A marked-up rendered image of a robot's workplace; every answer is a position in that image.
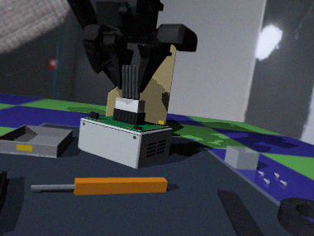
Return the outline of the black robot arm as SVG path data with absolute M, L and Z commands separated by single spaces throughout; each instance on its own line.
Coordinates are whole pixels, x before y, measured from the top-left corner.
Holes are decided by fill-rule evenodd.
M 97 15 L 90 0 L 68 0 L 68 2 L 82 29 L 87 25 L 124 27 L 140 23 L 140 20 L 140 26 L 150 28 L 150 0 L 96 1 Z M 103 71 L 117 87 L 110 54 L 100 45 L 85 40 L 82 42 L 93 71 L 96 74 Z

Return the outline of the green circuit board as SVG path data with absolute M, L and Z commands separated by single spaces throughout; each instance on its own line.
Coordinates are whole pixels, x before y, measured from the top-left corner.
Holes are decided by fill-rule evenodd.
M 89 118 L 89 117 L 84 117 L 84 118 L 89 119 L 89 120 L 95 120 L 95 121 L 102 122 L 102 123 L 109 124 L 109 125 L 118 126 L 118 127 L 125 128 L 128 130 L 138 131 L 138 132 L 145 132 L 145 131 L 150 131 L 150 130 L 159 130 L 159 129 L 169 128 L 169 126 L 161 126 L 161 125 L 157 125 L 155 123 L 150 123 L 150 122 L 145 121 L 145 123 L 143 125 L 138 125 L 138 126 L 142 127 L 142 130 L 136 130 L 136 129 L 134 129 L 135 125 L 131 125 L 131 124 L 127 124 L 124 122 L 113 120 L 112 117 L 113 116 L 99 116 L 98 120 L 95 120 L 95 119 Z

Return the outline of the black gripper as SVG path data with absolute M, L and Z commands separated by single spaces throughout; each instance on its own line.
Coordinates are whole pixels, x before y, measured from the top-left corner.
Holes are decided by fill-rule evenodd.
M 163 10 L 164 4 L 160 0 L 150 0 L 150 28 L 140 26 L 140 20 L 140 23 L 117 27 L 119 31 L 98 25 L 87 25 L 83 29 L 83 40 L 100 45 L 110 54 L 118 89 L 122 90 L 122 65 L 130 66 L 134 54 L 134 50 L 127 49 L 127 43 L 146 44 L 138 45 L 140 68 L 137 92 L 145 90 L 157 68 L 167 56 L 172 55 L 171 45 L 178 51 L 197 50 L 197 35 L 184 24 L 160 24 L 156 28 L 158 14 Z

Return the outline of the dark blue-grey mat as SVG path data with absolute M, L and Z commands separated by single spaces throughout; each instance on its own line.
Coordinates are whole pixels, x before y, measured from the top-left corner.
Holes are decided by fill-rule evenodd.
M 294 236 L 280 203 L 196 139 L 173 137 L 169 156 L 141 168 L 78 149 L 79 126 L 57 158 L 0 153 L 7 171 L 0 236 L 236 236 L 218 190 L 232 191 L 262 236 Z M 75 178 L 163 177 L 166 192 L 76 196 Z

